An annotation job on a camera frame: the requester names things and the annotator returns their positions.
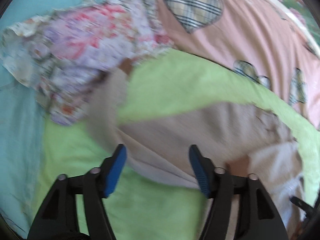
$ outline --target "blue gripper pad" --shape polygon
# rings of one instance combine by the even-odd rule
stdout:
[[[209,186],[209,178],[208,175],[206,174],[201,162],[200,158],[202,157],[200,153],[198,153],[197,148],[195,149],[196,146],[191,146],[189,150],[189,160],[193,169],[193,172],[196,175],[196,179],[198,181],[198,185],[201,189],[201,192],[209,198],[210,196],[210,186]]]
[[[104,190],[104,196],[106,198],[115,191],[121,171],[127,159],[127,150],[124,146],[122,146],[119,152],[115,154],[117,154],[117,157],[113,161],[110,171],[106,176],[106,188]]]

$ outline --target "beige garment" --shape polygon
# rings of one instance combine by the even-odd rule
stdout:
[[[126,145],[128,164],[139,174],[168,185],[198,188],[188,159],[188,148],[197,144],[204,157],[217,167],[249,156],[248,173],[260,177],[291,235],[300,212],[289,202],[303,197],[302,161],[297,142],[279,118],[254,105],[228,102],[159,119],[118,127],[116,109],[124,99],[126,74],[112,73],[93,95],[88,130],[106,150]],[[236,225],[233,209],[227,239]]]

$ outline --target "pink fabric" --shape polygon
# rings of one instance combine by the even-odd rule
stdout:
[[[158,0],[159,19],[179,50],[235,72],[239,63],[250,63],[244,63],[244,72],[250,72],[246,76],[271,89],[318,127],[320,61],[307,49],[302,32],[266,0],[219,1],[223,4],[219,19],[189,33],[173,15],[174,3]]]

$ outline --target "pink blanket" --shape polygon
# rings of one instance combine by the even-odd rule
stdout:
[[[318,127],[320,60],[301,30],[267,0],[158,0],[179,50],[272,90]]]

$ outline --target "plaid fabric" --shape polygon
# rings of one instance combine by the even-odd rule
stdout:
[[[187,33],[218,21],[222,15],[222,0],[164,0]]]
[[[302,71],[296,68],[290,84],[289,106],[293,106],[298,102],[305,104],[307,102],[306,89],[307,85],[303,81]]]
[[[265,76],[258,76],[255,67],[243,60],[236,60],[233,64],[234,72],[239,75],[251,79],[253,82],[264,86],[267,89],[271,88],[270,79]]]

